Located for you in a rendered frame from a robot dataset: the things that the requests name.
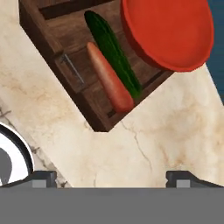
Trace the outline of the red bowl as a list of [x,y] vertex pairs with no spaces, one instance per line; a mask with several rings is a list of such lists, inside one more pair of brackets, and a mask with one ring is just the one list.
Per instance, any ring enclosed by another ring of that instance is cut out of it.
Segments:
[[207,0],[121,0],[121,20],[131,48],[155,67],[191,72],[214,45]]

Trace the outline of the dark wooden tray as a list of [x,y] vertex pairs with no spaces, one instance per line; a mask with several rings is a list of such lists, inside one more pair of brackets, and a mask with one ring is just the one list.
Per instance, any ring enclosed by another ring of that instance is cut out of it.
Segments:
[[112,130],[124,115],[114,111],[92,68],[86,44],[93,37],[85,11],[100,14],[115,32],[142,86],[135,104],[172,75],[144,63],[132,50],[120,20],[120,0],[18,0],[18,7],[20,25],[95,131]]

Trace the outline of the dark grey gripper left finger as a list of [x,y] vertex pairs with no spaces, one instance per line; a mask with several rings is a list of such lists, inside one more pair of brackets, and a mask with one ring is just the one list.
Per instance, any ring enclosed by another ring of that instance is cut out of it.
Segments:
[[56,171],[34,171],[22,180],[18,180],[3,187],[56,188]]

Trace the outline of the white round black-rimmed object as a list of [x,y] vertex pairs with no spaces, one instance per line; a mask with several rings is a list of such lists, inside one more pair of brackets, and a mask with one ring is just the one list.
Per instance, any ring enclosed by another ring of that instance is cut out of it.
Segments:
[[28,143],[0,122],[0,186],[23,180],[33,172],[34,161]]

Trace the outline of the orange carrot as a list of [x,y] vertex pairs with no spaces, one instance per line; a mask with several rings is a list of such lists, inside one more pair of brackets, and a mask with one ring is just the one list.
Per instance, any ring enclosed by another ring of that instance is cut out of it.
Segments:
[[134,100],[118,78],[115,70],[93,43],[87,43],[87,52],[103,89],[117,113],[127,113],[134,108]]

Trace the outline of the green cucumber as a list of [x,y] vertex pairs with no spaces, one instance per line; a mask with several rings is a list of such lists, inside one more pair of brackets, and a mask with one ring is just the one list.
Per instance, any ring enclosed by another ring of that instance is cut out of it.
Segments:
[[87,27],[94,37],[94,41],[109,64],[114,68],[122,84],[128,89],[133,98],[139,97],[142,92],[140,82],[135,76],[109,23],[102,16],[91,10],[87,10],[84,13],[84,18]]

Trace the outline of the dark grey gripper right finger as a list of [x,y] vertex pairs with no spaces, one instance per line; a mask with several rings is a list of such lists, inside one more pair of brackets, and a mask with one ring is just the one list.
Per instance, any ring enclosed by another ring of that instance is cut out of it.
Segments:
[[189,171],[167,171],[165,177],[167,188],[219,187],[219,185],[197,178]]

